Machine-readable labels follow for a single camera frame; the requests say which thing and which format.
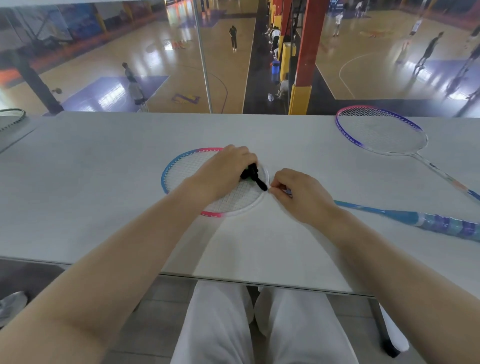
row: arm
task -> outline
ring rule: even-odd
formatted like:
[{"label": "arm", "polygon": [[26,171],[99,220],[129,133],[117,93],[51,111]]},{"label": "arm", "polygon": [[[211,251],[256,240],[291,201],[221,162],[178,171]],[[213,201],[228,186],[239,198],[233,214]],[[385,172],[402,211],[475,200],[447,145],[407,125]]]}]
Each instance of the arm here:
[{"label": "arm", "polygon": [[53,281],[0,331],[0,363],[99,363],[200,212],[255,163],[227,146]]},{"label": "arm", "polygon": [[[427,362],[478,363],[476,297],[337,207],[316,179],[283,169],[271,185],[270,193],[294,217],[318,229],[339,249]],[[292,197],[282,191],[286,187]]]}]

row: black string clamp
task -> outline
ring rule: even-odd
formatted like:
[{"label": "black string clamp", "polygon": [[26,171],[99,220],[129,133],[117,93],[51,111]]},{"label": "black string clamp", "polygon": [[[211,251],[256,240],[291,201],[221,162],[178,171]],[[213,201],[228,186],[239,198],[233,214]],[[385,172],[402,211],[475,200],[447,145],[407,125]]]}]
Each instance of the black string clamp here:
[{"label": "black string clamp", "polygon": [[261,181],[260,178],[258,177],[258,168],[255,163],[252,163],[251,165],[249,165],[247,169],[243,170],[243,172],[240,175],[240,178],[242,178],[243,180],[246,180],[249,177],[253,181],[255,181],[258,187],[260,187],[263,191],[268,190],[267,185],[263,181]]}]

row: racket strings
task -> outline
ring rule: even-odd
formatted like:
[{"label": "racket strings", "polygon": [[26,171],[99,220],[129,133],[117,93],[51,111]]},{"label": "racket strings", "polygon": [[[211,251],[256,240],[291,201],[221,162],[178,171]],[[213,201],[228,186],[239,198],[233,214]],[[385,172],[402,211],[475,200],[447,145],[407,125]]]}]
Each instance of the racket strings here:
[{"label": "racket strings", "polygon": [[18,124],[25,118],[22,109],[0,109],[0,132],[3,132]]},{"label": "racket strings", "polygon": [[426,134],[412,122],[386,110],[355,107],[337,116],[343,131],[364,148],[385,154],[412,154],[427,142]]},{"label": "racket strings", "polygon": [[[216,151],[202,151],[195,152],[183,156],[176,160],[169,168],[165,176],[164,182],[168,191],[175,189],[180,183],[190,176],[211,157],[217,153]],[[265,178],[263,168],[260,168],[258,175],[261,179]],[[226,213],[243,209],[253,204],[262,194],[262,190],[254,181],[243,180],[240,181],[237,187],[228,195],[211,203],[205,211]]]}]

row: shoe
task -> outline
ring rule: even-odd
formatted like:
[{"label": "shoe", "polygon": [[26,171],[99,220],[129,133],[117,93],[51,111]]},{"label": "shoe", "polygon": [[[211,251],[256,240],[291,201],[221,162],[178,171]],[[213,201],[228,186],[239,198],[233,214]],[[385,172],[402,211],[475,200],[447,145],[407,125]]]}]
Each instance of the shoe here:
[{"label": "shoe", "polygon": [[27,305],[25,292],[15,292],[0,301],[0,328],[8,324]]}]

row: badminton racket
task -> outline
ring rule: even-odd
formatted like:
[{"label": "badminton racket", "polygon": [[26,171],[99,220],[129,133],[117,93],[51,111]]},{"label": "badminton racket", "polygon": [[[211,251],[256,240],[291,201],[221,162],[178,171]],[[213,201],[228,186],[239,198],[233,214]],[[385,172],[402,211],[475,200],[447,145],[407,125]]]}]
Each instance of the badminton racket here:
[{"label": "badminton racket", "polygon": [[349,141],[363,149],[386,156],[414,157],[458,190],[480,201],[478,193],[419,154],[428,144],[428,136],[409,119],[384,109],[357,105],[339,110],[336,126]]},{"label": "badminton racket", "polygon": [[403,222],[407,225],[417,226],[424,230],[480,242],[480,224],[475,222],[458,220],[456,218],[446,218],[440,215],[426,214],[424,212],[381,210],[337,200],[335,200],[335,203],[338,206],[354,208],[356,210],[386,216],[393,220]]},{"label": "badminton racket", "polygon": [[21,122],[26,116],[22,109],[0,109],[0,132]]},{"label": "badminton racket", "polygon": [[[168,194],[222,149],[194,149],[175,157],[162,173],[163,191]],[[258,177],[262,181],[268,181],[268,172],[260,164],[258,164]],[[215,218],[235,216],[257,205],[263,196],[264,193],[256,182],[251,179],[241,180],[232,192],[208,205],[205,211],[202,211],[202,215]]]}]

